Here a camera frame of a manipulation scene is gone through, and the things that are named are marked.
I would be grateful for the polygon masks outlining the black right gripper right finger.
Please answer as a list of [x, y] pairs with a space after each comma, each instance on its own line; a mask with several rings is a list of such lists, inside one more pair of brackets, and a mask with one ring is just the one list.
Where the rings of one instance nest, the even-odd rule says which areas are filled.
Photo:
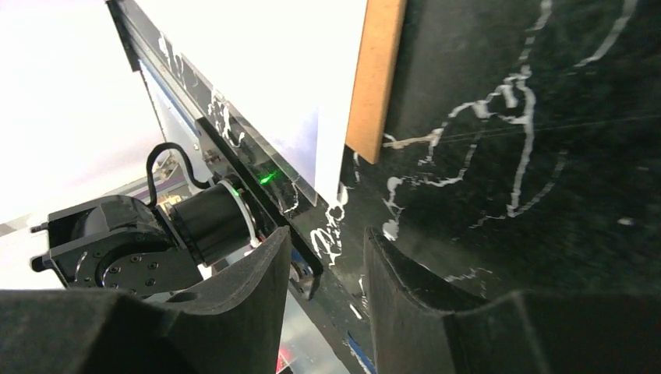
[[657, 373], [660, 296], [512, 291], [488, 301], [372, 228], [364, 267], [379, 373]]

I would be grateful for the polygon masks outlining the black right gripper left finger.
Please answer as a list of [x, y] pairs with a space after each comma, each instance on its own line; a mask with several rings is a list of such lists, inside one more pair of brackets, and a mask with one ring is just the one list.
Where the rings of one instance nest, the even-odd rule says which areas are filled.
[[103, 289], [4, 290], [4, 373], [273, 373], [291, 234], [166, 302]]

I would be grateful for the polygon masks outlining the landscape photo print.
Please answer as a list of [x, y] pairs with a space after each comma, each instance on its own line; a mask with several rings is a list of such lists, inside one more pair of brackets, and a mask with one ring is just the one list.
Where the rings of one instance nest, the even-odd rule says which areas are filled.
[[364, 1], [141, 1], [212, 87], [336, 203]]

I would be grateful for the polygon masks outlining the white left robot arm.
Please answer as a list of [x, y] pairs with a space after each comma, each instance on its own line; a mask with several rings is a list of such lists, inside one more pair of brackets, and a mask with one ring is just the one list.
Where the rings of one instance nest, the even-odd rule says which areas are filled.
[[141, 298], [182, 291], [247, 245], [259, 245], [256, 202], [236, 175], [195, 180], [198, 193], [162, 207], [153, 176], [149, 201], [102, 196], [48, 215], [48, 249], [31, 269], [66, 288], [121, 289]]

